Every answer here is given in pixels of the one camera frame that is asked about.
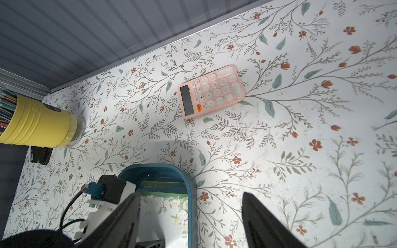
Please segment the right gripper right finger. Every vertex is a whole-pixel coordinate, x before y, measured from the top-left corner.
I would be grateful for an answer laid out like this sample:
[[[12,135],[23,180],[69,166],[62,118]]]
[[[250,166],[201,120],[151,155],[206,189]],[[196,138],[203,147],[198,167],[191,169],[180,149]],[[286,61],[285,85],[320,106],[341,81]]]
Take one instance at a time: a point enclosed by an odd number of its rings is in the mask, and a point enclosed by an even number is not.
[[[253,194],[245,192],[242,219],[250,248],[304,248],[300,242]]]

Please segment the green floral stationery paper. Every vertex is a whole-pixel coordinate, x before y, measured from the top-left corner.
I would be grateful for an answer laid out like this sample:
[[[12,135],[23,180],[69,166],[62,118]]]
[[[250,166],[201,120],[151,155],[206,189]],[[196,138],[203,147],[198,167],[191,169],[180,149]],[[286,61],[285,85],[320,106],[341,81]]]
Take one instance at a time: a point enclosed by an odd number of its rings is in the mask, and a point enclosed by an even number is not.
[[[143,181],[138,242],[164,240],[166,248],[188,247],[188,192],[182,182]]]

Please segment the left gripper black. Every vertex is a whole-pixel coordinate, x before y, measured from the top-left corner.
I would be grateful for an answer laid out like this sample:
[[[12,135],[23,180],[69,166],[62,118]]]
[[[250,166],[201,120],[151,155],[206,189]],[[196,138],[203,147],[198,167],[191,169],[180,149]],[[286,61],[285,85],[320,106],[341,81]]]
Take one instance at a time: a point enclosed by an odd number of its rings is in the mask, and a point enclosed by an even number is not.
[[[1,248],[72,248],[74,242],[59,231],[38,229],[1,241]]]

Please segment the teal plastic storage box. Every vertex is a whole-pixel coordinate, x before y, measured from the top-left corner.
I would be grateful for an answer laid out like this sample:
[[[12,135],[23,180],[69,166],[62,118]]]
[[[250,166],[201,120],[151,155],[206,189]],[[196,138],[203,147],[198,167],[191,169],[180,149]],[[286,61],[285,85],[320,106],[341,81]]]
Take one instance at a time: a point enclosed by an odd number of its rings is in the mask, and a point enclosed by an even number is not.
[[[169,164],[137,164],[119,177],[141,195],[138,241],[164,240],[167,248],[196,248],[196,182]]]

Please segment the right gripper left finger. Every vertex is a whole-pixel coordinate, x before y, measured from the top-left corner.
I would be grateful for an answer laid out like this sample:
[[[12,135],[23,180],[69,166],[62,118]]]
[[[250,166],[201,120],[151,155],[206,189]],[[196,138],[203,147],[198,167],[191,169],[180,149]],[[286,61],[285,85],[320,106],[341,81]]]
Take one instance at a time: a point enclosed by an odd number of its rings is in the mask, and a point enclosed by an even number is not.
[[[76,248],[133,248],[139,224],[141,196],[138,191],[127,196],[119,204],[89,199],[96,209],[88,215],[86,233]]]

